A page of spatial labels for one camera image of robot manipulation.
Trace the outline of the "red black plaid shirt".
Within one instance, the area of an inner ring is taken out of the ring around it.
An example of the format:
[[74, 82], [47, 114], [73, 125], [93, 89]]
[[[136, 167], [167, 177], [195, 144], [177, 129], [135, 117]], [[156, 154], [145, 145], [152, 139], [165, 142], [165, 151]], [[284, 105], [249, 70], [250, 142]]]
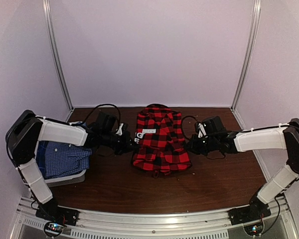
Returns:
[[150, 104], [138, 113], [134, 141], [139, 148], [131, 165], [153, 177], [169, 175], [192, 166], [181, 129], [181, 112], [162, 104]]

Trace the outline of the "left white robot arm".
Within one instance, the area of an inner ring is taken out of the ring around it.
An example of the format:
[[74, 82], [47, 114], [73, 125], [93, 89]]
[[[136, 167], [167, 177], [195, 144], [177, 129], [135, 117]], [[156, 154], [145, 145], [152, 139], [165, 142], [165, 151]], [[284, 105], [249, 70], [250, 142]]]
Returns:
[[51, 221], [59, 220], [62, 211], [51, 202], [53, 194], [35, 162], [38, 143], [52, 141], [85, 148], [106, 146], [115, 155], [137, 150], [139, 145], [132, 139], [128, 125], [120, 119], [120, 116], [99, 112], [96, 120], [90, 124], [84, 121], [69, 123], [25, 110], [8, 130], [5, 136], [7, 155], [35, 199], [43, 204], [41, 210]]

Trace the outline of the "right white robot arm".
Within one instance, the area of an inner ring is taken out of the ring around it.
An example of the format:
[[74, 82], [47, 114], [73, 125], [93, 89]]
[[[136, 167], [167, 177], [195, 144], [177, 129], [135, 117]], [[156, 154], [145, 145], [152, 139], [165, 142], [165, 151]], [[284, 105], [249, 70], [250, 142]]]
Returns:
[[195, 124], [195, 134], [188, 138], [185, 148], [207, 156], [219, 151], [223, 156], [247, 151], [279, 149], [286, 151], [286, 163], [250, 199], [246, 208], [249, 219], [257, 219], [265, 206], [278, 194], [299, 180], [299, 119], [288, 123], [248, 130], [227, 130], [219, 116]]

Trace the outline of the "white plastic laundry basket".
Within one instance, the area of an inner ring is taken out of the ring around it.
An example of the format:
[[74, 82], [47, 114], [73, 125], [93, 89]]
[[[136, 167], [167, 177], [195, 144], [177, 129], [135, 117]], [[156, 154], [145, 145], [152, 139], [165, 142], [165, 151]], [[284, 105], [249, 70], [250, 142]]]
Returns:
[[[44, 120], [38, 139], [39, 142], [52, 141], [52, 142], [72, 144], [75, 146], [81, 146], [79, 145], [79, 143], [82, 143], [83, 140], [85, 140], [86, 138], [87, 138], [86, 132], [80, 126], [75, 127], [71, 124], [66, 125], [66, 124]], [[75, 175], [54, 178], [54, 179], [44, 179], [44, 180], [49, 187], [73, 184], [73, 183], [83, 182], [85, 180], [85, 172], [86, 170], [83, 170], [82, 172]]]

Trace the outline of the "blue checkered shirt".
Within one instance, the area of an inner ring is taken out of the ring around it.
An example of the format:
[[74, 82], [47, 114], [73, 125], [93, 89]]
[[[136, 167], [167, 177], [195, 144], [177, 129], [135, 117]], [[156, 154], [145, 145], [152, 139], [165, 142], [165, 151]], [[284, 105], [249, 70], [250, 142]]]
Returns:
[[67, 143], [40, 141], [36, 163], [44, 179], [71, 176], [89, 168], [92, 149]]

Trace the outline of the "right circuit board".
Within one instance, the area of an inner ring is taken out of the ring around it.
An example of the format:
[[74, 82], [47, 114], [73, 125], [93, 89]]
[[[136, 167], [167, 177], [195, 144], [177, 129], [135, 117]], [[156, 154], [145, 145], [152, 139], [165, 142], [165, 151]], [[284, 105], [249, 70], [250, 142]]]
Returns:
[[251, 237], [259, 236], [264, 231], [264, 224], [256, 223], [256, 224], [245, 225], [244, 231], [248, 236], [251, 236]]

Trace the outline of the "circuit board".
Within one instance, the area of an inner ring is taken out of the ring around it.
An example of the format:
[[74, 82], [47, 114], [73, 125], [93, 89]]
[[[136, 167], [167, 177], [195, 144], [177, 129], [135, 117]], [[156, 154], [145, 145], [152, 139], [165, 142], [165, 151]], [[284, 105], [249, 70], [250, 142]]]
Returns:
[[44, 233], [49, 237], [57, 237], [63, 233], [64, 226], [56, 222], [47, 222], [44, 227]]
[[256, 223], [256, 224], [245, 225], [244, 231], [248, 236], [251, 236], [251, 237], [259, 236], [264, 231], [264, 224]]

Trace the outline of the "left circuit board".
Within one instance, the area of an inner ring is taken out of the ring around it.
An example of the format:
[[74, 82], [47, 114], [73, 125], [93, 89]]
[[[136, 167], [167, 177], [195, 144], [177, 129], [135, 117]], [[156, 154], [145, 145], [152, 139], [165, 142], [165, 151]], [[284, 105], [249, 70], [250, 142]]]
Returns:
[[63, 233], [64, 226], [56, 222], [47, 222], [44, 227], [44, 233], [49, 237], [57, 237]]

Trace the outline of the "front aluminium frame rail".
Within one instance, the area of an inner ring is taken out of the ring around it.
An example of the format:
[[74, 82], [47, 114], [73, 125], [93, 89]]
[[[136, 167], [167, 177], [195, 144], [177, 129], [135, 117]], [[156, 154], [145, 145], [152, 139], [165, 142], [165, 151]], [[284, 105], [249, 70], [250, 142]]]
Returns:
[[298, 239], [299, 233], [284, 196], [269, 204], [271, 215], [232, 224], [229, 209], [176, 214], [119, 214], [79, 210], [75, 226], [67, 225], [59, 239], [252, 239], [247, 232], [262, 225], [261, 239]]

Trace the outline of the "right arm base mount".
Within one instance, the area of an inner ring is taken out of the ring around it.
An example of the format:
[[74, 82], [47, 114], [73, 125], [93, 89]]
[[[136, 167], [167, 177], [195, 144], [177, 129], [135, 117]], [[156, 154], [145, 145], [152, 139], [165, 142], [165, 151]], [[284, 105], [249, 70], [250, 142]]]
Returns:
[[249, 205], [240, 208], [232, 208], [228, 211], [231, 225], [260, 220], [261, 218], [268, 217], [270, 215], [271, 211], [269, 209], [269, 205], [261, 202], [257, 197], [257, 193], [251, 197]]

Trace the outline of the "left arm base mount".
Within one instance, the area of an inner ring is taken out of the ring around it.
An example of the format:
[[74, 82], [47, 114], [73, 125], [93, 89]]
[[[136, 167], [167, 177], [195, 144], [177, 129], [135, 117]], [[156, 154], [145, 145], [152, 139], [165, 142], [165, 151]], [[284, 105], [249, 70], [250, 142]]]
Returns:
[[75, 209], [64, 208], [58, 205], [57, 200], [53, 197], [47, 203], [38, 203], [36, 216], [47, 221], [57, 222], [61, 225], [76, 226], [79, 211]]

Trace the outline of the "right aluminium corner post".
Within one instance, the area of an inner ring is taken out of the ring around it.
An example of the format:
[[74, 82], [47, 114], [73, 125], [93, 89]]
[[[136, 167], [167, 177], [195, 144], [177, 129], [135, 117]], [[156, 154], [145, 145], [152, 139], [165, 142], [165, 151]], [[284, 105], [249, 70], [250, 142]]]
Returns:
[[258, 35], [258, 29], [259, 29], [259, 23], [260, 23], [260, 18], [261, 18], [261, 0], [254, 0], [254, 6], [253, 6], [253, 11], [252, 11], [252, 16], [251, 16], [251, 25], [250, 25], [250, 32], [249, 32], [249, 37], [248, 37], [248, 42], [247, 42], [247, 47], [246, 47], [246, 52], [245, 52], [245, 57], [238, 81], [238, 85], [236, 88], [235, 96], [231, 105], [231, 110], [235, 111], [241, 96], [241, 93], [243, 91], [243, 87], [247, 78], [249, 66], [251, 63], [252, 59], [252, 53], [254, 50], [256, 38]]

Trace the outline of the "aluminium corner post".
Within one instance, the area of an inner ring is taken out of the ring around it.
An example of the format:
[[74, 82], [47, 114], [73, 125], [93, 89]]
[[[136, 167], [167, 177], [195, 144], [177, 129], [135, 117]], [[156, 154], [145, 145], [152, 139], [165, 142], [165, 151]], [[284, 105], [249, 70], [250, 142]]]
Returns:
[[74, 108], [73, 108], [73, 104], [70, 99], [69, 91], [68, 91], [68, 88], [67, 88], [67, 85], [65, 82], [65, 78], [64, 78], [62, 64], [60, 61], [60, 56], [59, 56], [58, 47], [57, 47], [57, 41], [55, 38], [55, 32], [54, 32], [54, 27], [53, 27], [53, 19], [52, 19], [50, 1], [43, 0], [42, 6], [43, 6], [43, 13], [44, 13], [46, 27], [47, 27], [47, 34], [48, 34], [48, 38], [49, 38], [49, 42], [50, 42], [51, 54], [52, 54], [53, 62], [55, 65], [57, 78], [58, 78], [58, 81], [60, 84], [61, 92], [63, 94], [66, 106], [69, 111], [72, 111]]
[[252, 53], [254, 50], [256, 38], [258, 35], [258, 29], [259, 29], [259, 23], [260, 23], [260, 18], [261, 18], [261, 0], [254, 0], [254, 6], [253, 6], [253, 11], [252, 11], [252, 16], [251, 16], [251, 25], [250, 25], [250, 32], [249, 32], [249, 37], [248, 37], [248, 42], [247, 42], [247, 47], [246, 47], [246, 52], [245, 52], [245, 57], [238, 81], [238, 85], [236, 88], [235, 96], [231, 105], [231, 110], [235, 111], [241, 96], [241, 93], [243, 91], [243, 87], [247, 78], [249, 66], [251, 63], [252, 59]]

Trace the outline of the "left aluminium corner post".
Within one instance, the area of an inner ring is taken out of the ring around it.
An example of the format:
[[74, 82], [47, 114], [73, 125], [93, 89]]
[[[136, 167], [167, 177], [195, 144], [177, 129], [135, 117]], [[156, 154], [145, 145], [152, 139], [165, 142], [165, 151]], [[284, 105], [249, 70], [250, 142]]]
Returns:
[[73, 104], [70, 99], [69, 91], [68, 91], [68, 88], [67, 88], [67, 85], [65, 82], [65, 78], [64, 78], [62, 64], [60, 61], [60, 56], [59, 56], [58, 47], [57, 47], [57, 41], [55, 38], [55, 32], [54, 32], [54, 27], [53, 27], [53, 19], [52, 19], [50, 1], [43, 0], [42, 6], [43, 6], [43, 13], [44, 13], [46, 27], [47, 27], [47, 34], [48, 34], [48, 38], [49, 38], [49, 42], [50, 42], [51, 54], [52, 54], [53, 62], [55, 65], [57, 78], [58, 78], [58, 81], [60, 84], [61, 92], [63, 94], [66, 106], [69, 111], [72, 111], [74, 108], [73, 108]]

